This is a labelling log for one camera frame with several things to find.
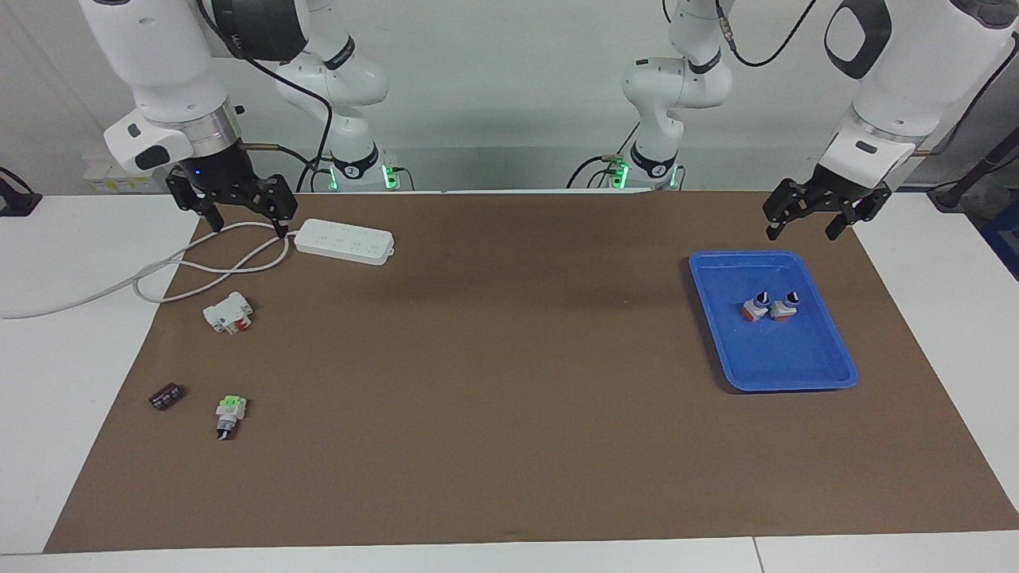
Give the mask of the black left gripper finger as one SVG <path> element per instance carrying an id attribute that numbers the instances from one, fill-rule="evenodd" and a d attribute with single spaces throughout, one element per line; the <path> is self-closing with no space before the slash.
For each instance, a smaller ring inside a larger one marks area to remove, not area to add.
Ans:
<path id="1" fill-rule="evenodd" d="M 813 213 L 814 208 L 808 201 L 808 191 L 806 184 L 783 179 L 764 201 L 762 212 L 768 221 L 767 238 L 771 242 L 777 240 L 790 222 Z"/>
<path id="2" fill-rule="evenodd" d="M 837 215 L 826 226 L 826 238 L 837 240 L 850 226 L 858 222 L 869 222 L 876 218 L 877 213 L 884 207 L 892 190 L 887 185 L 878 185 L 869 195 L 862 199 L 851 201 L 840 198 L 837 200 Z"/>

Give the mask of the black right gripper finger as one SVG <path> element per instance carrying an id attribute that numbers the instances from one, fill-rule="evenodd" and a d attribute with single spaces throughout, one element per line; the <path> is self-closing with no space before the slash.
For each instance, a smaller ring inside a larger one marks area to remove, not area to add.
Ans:
<path id="1" fill-rule="evenodd" d="M 248 195 L 248 210 L 267 219 L 278 238 L 285 238 L 299 206 L 287 179 L 283 175 L 252 179 Z"/>
<path id="2" fill-rule="evenodd" d="M 221 232 L 224 219 L 219 212 L 215 199 L 203 196 L 193 188 L 192 183 L 181 171 L 170 171 L 165 177 L 165 184 L 176 206 L 182 211 L 194 212 L 204 218 L 213 232 Z"/>

